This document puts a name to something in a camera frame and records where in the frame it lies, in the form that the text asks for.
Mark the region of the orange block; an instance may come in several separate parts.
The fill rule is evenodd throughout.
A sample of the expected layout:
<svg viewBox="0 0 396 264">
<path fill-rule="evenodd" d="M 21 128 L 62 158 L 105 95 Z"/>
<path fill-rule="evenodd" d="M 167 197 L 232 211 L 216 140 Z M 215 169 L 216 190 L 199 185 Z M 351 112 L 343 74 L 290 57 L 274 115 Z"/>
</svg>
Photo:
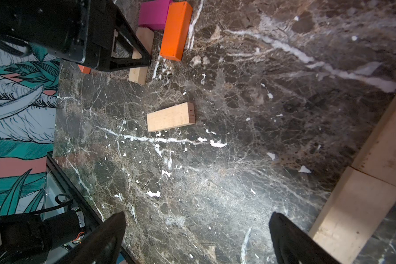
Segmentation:
<svg viewBox="0 0 396 264">
<path fill-rule="evenodd" d="M 91 73 L 91 68 L 89 68 L 89 67 L 82 66 L 82 65 L 78 65 L 78 67 L 79 67 L 80 71 L 81 71 L 83 74 L 89 75 L 89 74 Z"/>
<path fill-rule="evenodd" d="M 187 1 L 172 2 L 169 5 L 159 53 L 161 57 L 173 61 L 182 60 L 192 13 L 193 8 Z"/>
</svg>

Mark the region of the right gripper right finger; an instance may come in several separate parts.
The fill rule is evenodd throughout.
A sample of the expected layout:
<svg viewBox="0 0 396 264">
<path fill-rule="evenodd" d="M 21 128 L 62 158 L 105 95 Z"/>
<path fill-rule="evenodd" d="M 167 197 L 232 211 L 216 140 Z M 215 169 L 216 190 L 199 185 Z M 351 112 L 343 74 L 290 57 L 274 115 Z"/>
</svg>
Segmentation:
<svg viewBox="0 0 396 264">
<path fill-rule="evenodd" d="M 271 215 L 269 230 L 279 264 L 339 264 L 281 213 L 274 212 Z"/>
</svg>

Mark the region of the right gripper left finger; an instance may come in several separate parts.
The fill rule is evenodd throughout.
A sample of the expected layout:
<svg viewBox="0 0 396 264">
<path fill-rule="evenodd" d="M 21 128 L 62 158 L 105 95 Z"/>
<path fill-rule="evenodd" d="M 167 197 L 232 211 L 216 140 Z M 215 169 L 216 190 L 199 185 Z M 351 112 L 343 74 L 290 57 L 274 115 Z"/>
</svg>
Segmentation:
<svg viewBox="0 0 396 264">
<path fill-rule="evenodd" d="M 124 212 L 113 214 L 58 264 L 115 264 L 126 229 Z"/>
</svg>

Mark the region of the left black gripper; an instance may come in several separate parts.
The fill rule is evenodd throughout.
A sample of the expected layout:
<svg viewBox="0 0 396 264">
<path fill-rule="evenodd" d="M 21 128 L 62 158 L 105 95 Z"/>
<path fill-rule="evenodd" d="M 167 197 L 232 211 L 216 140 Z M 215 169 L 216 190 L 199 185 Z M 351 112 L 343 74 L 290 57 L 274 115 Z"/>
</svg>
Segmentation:
<svg viewBox="0 0 396 264">
<path fill-rule="evenodd" d="M 129 57 L 112 55 L 119 44 Z M 39 46 L 79 64 L 115 72 L 151 64 L 151 55 L 113 1 L 0 1 L 0 49 L 17 57 Z"/>
</svg>

